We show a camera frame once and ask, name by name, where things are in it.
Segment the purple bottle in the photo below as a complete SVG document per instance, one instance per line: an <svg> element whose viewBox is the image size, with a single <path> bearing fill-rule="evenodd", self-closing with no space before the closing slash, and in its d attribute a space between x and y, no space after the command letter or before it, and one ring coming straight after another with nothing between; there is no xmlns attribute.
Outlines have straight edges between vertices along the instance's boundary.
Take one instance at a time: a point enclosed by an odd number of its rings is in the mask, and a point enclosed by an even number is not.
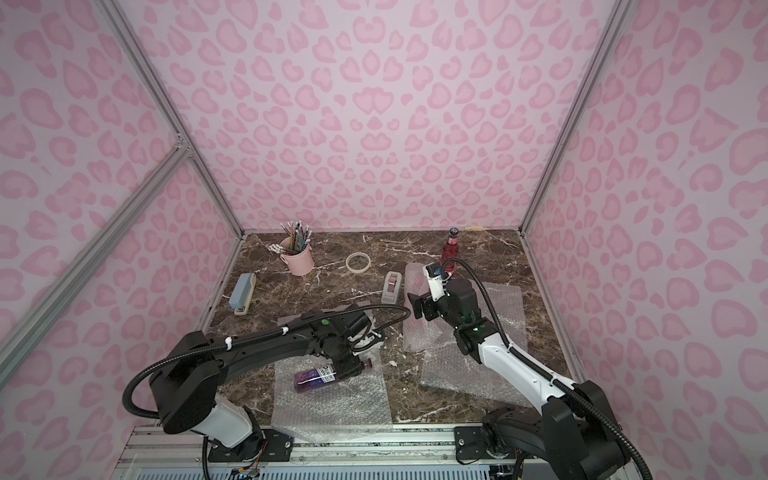
<svg viewBox="0 0 768 480"><path fill-rule="evenodd" d="M370 358L364 358L359 365L346 369L338 369L333 363L328 363L296 373L293 379L294 390L296 393L301 394L330 384L339 383L357 376L364 370L372 367L373 362Z"/></svg>

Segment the white tape dispenser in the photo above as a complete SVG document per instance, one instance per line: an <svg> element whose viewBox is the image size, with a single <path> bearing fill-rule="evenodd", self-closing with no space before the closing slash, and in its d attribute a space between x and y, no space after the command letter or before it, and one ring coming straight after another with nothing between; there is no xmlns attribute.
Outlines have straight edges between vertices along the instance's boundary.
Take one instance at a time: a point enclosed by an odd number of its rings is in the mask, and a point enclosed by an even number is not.
<svg viewBox="0 0 768 480"><path fill-rule="evenodd" d="M386 274L382 287L381 302L383 304L397 304L402 284L402 274L390 271Z"/></svg>

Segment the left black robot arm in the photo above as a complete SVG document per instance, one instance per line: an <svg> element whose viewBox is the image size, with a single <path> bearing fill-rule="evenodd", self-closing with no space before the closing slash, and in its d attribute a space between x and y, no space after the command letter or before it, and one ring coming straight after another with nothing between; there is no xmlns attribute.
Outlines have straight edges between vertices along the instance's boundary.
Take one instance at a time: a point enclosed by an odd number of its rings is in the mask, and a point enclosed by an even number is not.
<svg viewBox="0 0 768 480"><path fill-rule="evenodd" d="M174 435L191 431L242 460L256 456L266 437L251 410L219 396L220 386L289 358L322 357L342 379L361 374L360 353L383 340L368 307L313 310L272 329L243 336L185 335L164 359L146 367L125 386L123 408L159 421Z"/></svg>

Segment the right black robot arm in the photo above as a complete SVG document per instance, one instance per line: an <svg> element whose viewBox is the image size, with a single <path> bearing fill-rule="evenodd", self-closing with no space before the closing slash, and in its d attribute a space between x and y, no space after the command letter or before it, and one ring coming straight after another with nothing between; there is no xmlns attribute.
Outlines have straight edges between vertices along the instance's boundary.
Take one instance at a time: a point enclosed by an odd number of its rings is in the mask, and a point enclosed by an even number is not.
<svg viewBox="0 0 768 480"><path fill-rule="evenodd" d="M487 288L466 261L433 262L423 272L428 292L408 296L414 316L444 321L463 355L498 374L537 410L526 415L505 408L486 415L481 441L488 454L514 455L516 475L535 457L559 479L609 479L628 464L641 478L652 478L603 389L558 374L513 342Z"/></svg>

